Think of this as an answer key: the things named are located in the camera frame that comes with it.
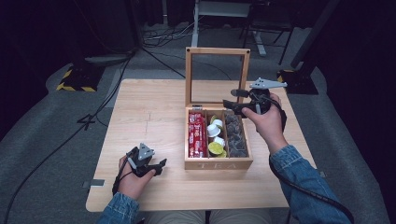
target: finger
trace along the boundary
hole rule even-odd
[[[144,184],[146,185],[150,181],[150,179],[155,176],[155,173],[156,173],[155,169],[152,169],[149,172],[147,172],[145,175],[140,177],[140,179],[143,180]]]
[[[251,119],[254,114],[256,114],[255,112],[253,112],[251,109],[244,107],[242,108],[242,113],[244,113],[244,115],[248,118]]]

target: cable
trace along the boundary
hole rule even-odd
[[[186,60],[185,58],[183,58],[183,57],[179,57],[179,56],[176,56],[176,55],[169,55],[169,54],[164,54],[164,53],[158,53],[158,52],[151,52],[152,54],[161,54],[161,55],[163,55],[163,56],[167,56],[167,57],[174,57],[174,58],[179,58],[179,59],[181,59],[181,60]],[[194,63],[202,63],[202,62],[198,62],[198,61],[196,61],[196,60],[192,60]],[[218,69],[221,73],[223,73],[228,79],[230,79],[230,80],[232,80],[231,78],[230,78],[230,76],[226,73],[226,72],[224,72],[223,70],[221,70],[219,67],[217,67],[217,66],[215,66],[215,65],[213,65],[213,64],[210,64],[210,63],[202,63],[202,64],[205,64],[205,65],[208,65],[208,66],[211,66],[211,67],[214,67],[214,68],[216,68],[216,69]]]
[[[108,102],[110,101],[110,99],[114,96],[116,89],[119,87],[120,82],[122,81],[123,78],[123,74],[125,72],[125,68],[128,65],[129,61],[131,61],[131,59],[134,57],[134,53],[131,54],[131,56],[129,57],[128,61],[126,63],[123,64],[123,69],[122,72],[120,74],[120,78],[119,81],[117,82],[116,87],[113,89],[113,91],[111,92],[111,94],[109,96],[107,96],[107,98],[101,103],[101,105],[98,107],[98,109],[96,110],[96,112],[92,115],[89,116],[89,119],[87,121],[90,122],[94,117],[97,116],[97,114],[102,111],[102,109],[108,104]],[[30,178],[30,176],[32,176],[32,174],[45,162],[47,161],[53,154],[55,154],[57,151],[59,151],[64,145],[66,145],[74,136],[76,136],[76,134],[78,134],[84,127],[86,126],[86,123],[81,125],[74,133],[72,133],[64,142],[62,142],[58,147],[56,147],[46,158],[44,158],[44,160],[42,160],[30,173],[28,176],[26,176],[21,184],[18,186],[18,188],[15,190],[14,194],[11,197],[11,200],[8,204],[7,207],[7,211],[6,211],[6,215],[4,218],[4,224],[7,224],[8,222],[8,216],[9,216],[9,212],[11,211],[11,207],[12,204],[15,201],[15,198],[17,197],[18,193],[20,192],[21,188],[23,187],[23,185],[25,184],[25,182]]]
[[[184,75],[182,75],[181,73],[179,73],[177,70],[175,70],[173,67],[169,66],[168,64],[162,62],[161,60],[159,60],[157,57],[155,57],[151,52],[149,52],[148,50],[141,48],[143,51],[145,51],[148,55],[150,55],[151,57],[153,57],[155,60],[157,60],[158,62],[160,62],[161,64],[165,65],[166,67],[170,68],[172,71],[178,73],[181,77],[186,78]]]
[[[269,160],[269,163],[270,163],[271,171],[274,173],[274,175],[280,181],[282,181],[283,183],[285,183],[286,185],[289,185],[290,187],[292,187],[294,189],[299,190],[300,192],[302,192],[304,194],[307,194],[308,196],[314,197],[314,198],[316,198],[316,199],[318,199],[318,200],[320,200],[322,202],[325,202],[325,203],[337,208],[338,210],[340,210],[341,212],[343,212],[346,215],[346,217],[349,219],[349,221],[351,223],[354,223],[354,217],[353,217],[352,213],[345,206],[343,206],[342,204],[340,204],[339,202],[337,202],[337,201],[335,201],[335,200],[333,200],[331,198],[328,198],[328,197],[326,197],[324,195],[321,195],[321,194],[317,194],[315,192],[312,192],[312,191],[310,191],[308,189],[304,189],[304,188],[294,184],[293,182],[289,181],[287,178],[285,178],[284,176],[282,176],[280,173],[277,172],[277,170],[275,169],[275,167],[272,164],[271,160]]]

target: denim jacket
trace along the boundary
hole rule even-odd
[[[294,184],[338,202],[326,181],[305,160],[294,146],[280,149],[270,158],[276,170]],[[293,217],[300,223],[350,223],[341,211],[297,189],[280,183]],[[139,204],[116,193],[97,223],[133,223]]]

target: wooden table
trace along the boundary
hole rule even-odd
[[[201,91],[203,96],[207,95],[207,90],[216,90],[220,98],[231,100],[234,98],[230,90],[237,85],[237,81],[193,81],[197,90],[206,90]],[[187,125],[184,92],[185,80],[122,81],[93,177],[104,179],[105,184],[91,187],[87,209],[91,212],[104,210],[112,198],[111,188],[118,173],[119,159],[141,142],[155,150],[151,163],[167,159],[163,173],[152,178],[138,200],[142,211],[288,207],[279,181],[269,169],[268,148],[248,119],[245,123],[254,159],[248,170],[184,170]],[[271,92],[280,96],[288,115],[286,138],[315,166],[285,91],[272,89]],[[199,98],[201,93],[194,94]]]

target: wrist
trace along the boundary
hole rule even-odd
[[[268,150],[270,151],[270,155],[274,155],[277,153],[280,149],[286,147],[289,145],[289,143],[286,141],[286,139],[283,137],[277,138],[277,139],[271,139],[271,140],[265,140]]]

